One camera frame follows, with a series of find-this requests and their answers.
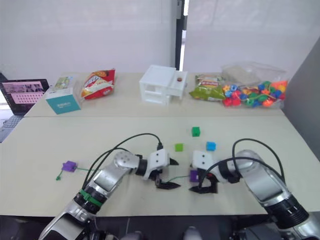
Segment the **table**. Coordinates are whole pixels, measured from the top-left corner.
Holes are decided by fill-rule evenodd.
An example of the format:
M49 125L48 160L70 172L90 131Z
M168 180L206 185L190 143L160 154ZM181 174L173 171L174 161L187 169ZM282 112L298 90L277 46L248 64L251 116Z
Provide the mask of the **table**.
M200 126L200 137L191 137L193 126ZM244 137L261 140L278 153L288 188L298 201L307 211L320 210L320 185L310 184L319 182L320 164L285 116L65 116L26 117L0 145L0 215L56 216L81 188L86 174L79 170L64 172L61 181L56 181L63 162L74 161L87 168L100 153L143 132L158 134L171 157L180 163L164 171L164 180L186 175L193 150L205 151L206 141L216 142L213 154L224 159L231 155L234 141ZM184 151L174 152L175 143L184 143ZM156 144L151 136L144 136L123 146L146 156ZM279 169L273 155L262 146L243 142L237 147L238 151L242 149L256 151L266 163ZM162 190L151 181L129 175L98 216L266 213L243 181L219 183L218 194L202 195L188 191L191 184L186 178L175 182L181 187Z
M84 81L89 73L78 75ZM139 80L143 73L116 73L114 93L106 97L84 100L81 110L56 115L42 98L25 115L26 117L225 117L225 116L283 116L279 109L225 108L221 103L193 99L188 93L195 88L196 73L189 73L182 101L174 97L168 106L143 102Z

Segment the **purple block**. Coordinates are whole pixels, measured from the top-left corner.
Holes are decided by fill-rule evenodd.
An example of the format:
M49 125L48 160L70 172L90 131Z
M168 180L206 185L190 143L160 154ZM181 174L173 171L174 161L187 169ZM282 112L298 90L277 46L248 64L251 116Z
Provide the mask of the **purple block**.
M77 169L77 164L73 161L62 163L62 170L67 172L74 172Z
M197 170L190 170L190 182L191 183L198 183L198 171Z

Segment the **tissue box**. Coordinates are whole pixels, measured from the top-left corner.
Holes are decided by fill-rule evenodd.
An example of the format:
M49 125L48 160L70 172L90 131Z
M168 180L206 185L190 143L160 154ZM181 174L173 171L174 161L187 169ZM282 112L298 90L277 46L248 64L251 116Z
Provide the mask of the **tissue box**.
M56 114L80 110L81 82L74 76L60 77L52 89L49 89L45 100Z

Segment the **laptop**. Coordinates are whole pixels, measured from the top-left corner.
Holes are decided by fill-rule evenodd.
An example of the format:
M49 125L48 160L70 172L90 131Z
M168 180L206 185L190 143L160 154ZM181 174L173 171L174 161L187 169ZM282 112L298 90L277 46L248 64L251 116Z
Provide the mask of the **laptop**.
M0 72L0 90L13 113L13 116L0 128L0 143L6 139L48 88L46 79L7 80Z

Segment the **blue bead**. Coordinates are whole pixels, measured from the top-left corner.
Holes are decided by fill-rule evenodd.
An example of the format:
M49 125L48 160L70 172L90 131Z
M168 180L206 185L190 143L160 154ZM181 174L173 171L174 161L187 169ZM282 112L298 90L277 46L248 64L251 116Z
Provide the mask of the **blue bead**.
M232 95L232 91L226 91L224 94L227 98L230 98Z
M213 141L207 141L206 142L206 150L207 151L214 151L214 150L216 150L216 143L215 142L213 142Z
M259 89L260 91L265 90L265 85L264 85L264 84L259 84L259 85L258 85L258 89Z
M274 92L274 95L275 95L276 98L279 98L281 94L282 94L282 91L280 91L280 90L276 90Z
M247 99L248 98L248 95L247 94L244 94L244 93L241 93L240 94L240 99L241 100L245 100L245 99Z
M255 107L258 107L258 106L261 106L262 105L262 102L259 102L258 100L254 100L253 104L252 104L252 107L255 108Z
M237 88L238 88L238 87L237 87L237 85L235 85L235 84L230 85L230 91L231 91L231 92L236 91Z

